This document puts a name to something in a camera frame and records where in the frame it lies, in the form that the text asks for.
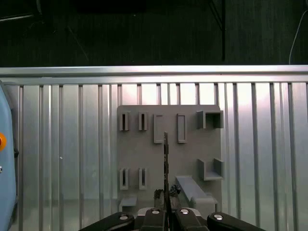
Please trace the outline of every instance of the aluminum panel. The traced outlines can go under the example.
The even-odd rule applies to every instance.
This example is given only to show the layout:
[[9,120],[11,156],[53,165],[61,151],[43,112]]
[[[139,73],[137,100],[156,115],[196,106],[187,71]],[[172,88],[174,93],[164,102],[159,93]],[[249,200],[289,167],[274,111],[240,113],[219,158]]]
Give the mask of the aluminum panel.
[[260,227],[275,230],[269,83],[256,83],[257,167]]
[[199,84],[200,104],[215,104],[214,83]]
[[59,95],[58,85],[51,86],[51,231],[60,231],[60,158],[59,158]]
[[24,86],[23,101],[23,230],[39,230],[40,180],[40,87]]
[[117,85],[110,86],[110,158],[111,158],[111,199],[104,200],[110,208],[110,213],[115,213],[118,210],[117,204],[117,107],[118,102],[118,87]]
[[[222,210],[268,230],[306,228],[307,67],[23,68],[24,76],[10,68],[7,77],[2,70],[19,115],[14,125],[20,137],[19,207],[12,231],[78,230],[90,223],[86,194],[93,192],[96,219],[116,212],[117,107],[153,103],[218,103],[224,110],[226,163]],[[90,131],[96,141],[86,148],[90,111],[96,114],[97,127]],[[96,154],[85,156],[92,149]],[[99,172],[96,185],[91,164]],[[85,190],[86,180],[93,192]]]
[[294,120],[294,152],[296,180],[296,207],[298,230],[307,230],[308,217],[308,187],[307,187],[307,163],[308,163],[308,121],[307,121],[307,91],[306,83],[292,83],[293,120]]
[[169,95],[167,83],[162,83],[160,85],[160,99],[161,99],[161,102],[160,102],[161,105],[170,104],[170,95]]
[[100,219],[98,86],[82,88],[82,227]]
[[221,205],[221,211],[224,213],[229,213],[229,188],[228,188],[228,180],[227,175],[229,173],[229,155],[227,153],[227,131],[228,131],[228,121],[227,121],[227,115],[226,115],[226,85],[223,83],[219,83],[218,85],[218,104],[222,111],[224,111],[223,114],[223,124],[224,128],[220,132],[220,139],[221,139],[221,160],[225,163],[224,164],[224,180],[221,181],[221,196],[222,196],[222,205]]
[[249,83],[237,85],[238,164],[240,219],[256,225],[255,163],[253,146],[252,89]]
[[157,105],[159,104],[159,97],[157,94],[156,84],[142,84],[141,85],[141,104],[142,105]]
[[180,84],[180,104],[196,105],[196,85],[194,83]]
[[168,102],[170,105],[180,104],[179,85],[170,83],[168,86]]
[[100,217],[104,218],[111,214],[111,138],[110,138],[110,89],[112,86],[103,85],[101,88],[101,96],[99,97],[99,106],[101,107],[99,117],[100,136],[100,192],[101,192],[101,212]]
[[79,172],[79,87],[64,85],[60,163],[63,197],[63,230],[79,230],[81,226]]
[[137,84],[123,84],[121,88],[122,105],[137,104]]
[[42,215],[43,215],[43,231],[51,228],[51,86],[45,85],[42,88],[42,172],[43,180],[40,182],[42,188]]
[[232,83],[226,84],[226,124],[224,130],[226,131],[227,153],[228,157],[227,172],[225,174],[225,180],[228,182],[228,213],[236,218],[239,217],[239,179],[237,178],[237,169],[239,163],[237,162],[237,155],[235,154],[235,110],[236,105],[234,101],[237,100],[234,92],[234,86]]
[[294,230],[290,149],[289,97],[287,83],[274,83],[275,148],[277,168],[277,228]]

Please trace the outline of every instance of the rectangular slot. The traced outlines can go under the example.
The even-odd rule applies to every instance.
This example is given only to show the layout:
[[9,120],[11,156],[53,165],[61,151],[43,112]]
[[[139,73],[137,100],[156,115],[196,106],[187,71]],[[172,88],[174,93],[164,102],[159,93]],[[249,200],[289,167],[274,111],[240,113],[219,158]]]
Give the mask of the rectangular slot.
[[163,114],[154,114],[153,117],[154,117],[153,118],[154,143],[163,143],[163,135],[164,135]]
[[139,112],[139,131],[146,131],[148,129],[148,113]]
[[141,182],[142,186],[145,186],[145,169],[142,169],[142,182]]
[[206,112],[205,122],[210,128],[223,128],[223,112]]
[[119,115],[119,130],[129,130],[129,112],[124,112]]
[[146,190],[147,186],[147,176],[148,171],[146,168],[139,168],[139,190]]
[[187,122],[185,114],[178,114],[178,143],[187,142]]
[[122,168],[120,170],[120,190],[128,190],[128,172],[129,168]]
[[123,177],[122,185],[123,185],[123,187],[126,187],[125,171],[122,172],[122,177]]

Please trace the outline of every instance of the corrugated metal wall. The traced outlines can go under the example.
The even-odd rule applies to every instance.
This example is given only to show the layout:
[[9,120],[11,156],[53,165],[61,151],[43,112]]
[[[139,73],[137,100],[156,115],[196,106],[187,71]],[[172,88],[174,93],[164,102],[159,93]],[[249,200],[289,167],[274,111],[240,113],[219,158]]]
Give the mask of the corrugated metal wall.
[[116,110],[218,104],[224,212],[268,231],[308,229],[308,87],[297,83],[9,86],[18,124],[12,231],[77,231],[116,211]]

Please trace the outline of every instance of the metal rod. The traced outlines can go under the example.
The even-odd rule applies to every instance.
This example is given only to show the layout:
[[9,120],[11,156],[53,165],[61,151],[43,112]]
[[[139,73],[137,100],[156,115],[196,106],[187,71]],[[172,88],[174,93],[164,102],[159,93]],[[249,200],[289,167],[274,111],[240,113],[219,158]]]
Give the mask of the metal rod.
[[8,22],[8,21],[14,21],[14,20],[19,20],[19,19],[24,19],[24,18],[32,18],[32,17],[34,17],[33,14],[14,15],[14,16],[0,18],[0,23]]
[[213,14],[213,16],[214,16],[214,18],[215,18],[215,20],[216,20],[220,30],[222,31],[221,18],[219,16],[218,12],[217,12],[217,9],[216,9],[215,5],[212,5],[211,3],[213,3],[213,1],[208,2],[208,5],[209,5],[209,7],[211,9],[211,12],[212,12],[212,14]]
[[212,3],[212,5],[213,5],[213,9],[214,9],[214,11],[215,11],[215,13],[216,13],[216,15],[217,15],[217,17],[218,17],[218,19],[219,19],[220,23],[222,24],[222,19],[221,19],[221,17],[220,17],[220,15],[219,15],[219,13],[218,13],[218,10],[217,10],[217,7],[216,7],[216,4],[214,3],[214,1],[213,1],[213,0],[211,0],[211,1],[210,1],[210,3]]

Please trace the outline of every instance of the screw head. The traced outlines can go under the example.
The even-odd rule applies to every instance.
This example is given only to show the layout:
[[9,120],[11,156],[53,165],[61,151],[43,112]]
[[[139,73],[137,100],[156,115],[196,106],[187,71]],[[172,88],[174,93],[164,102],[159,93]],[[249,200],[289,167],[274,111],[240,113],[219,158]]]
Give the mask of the screw head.
[[159,214],[159,211],[157,209],[152,211],[153,214]]
[[125,215],[120,216],[120,220],[127,220],[127,219],[128,219],[128,216],[125,216]]
[[187,209],[181,209],[181,213],[186,215],[189,213],[189,211]]
[[215,214],[214,217],[216,218],[216,220],[222,220],[222,215],[219,214]]

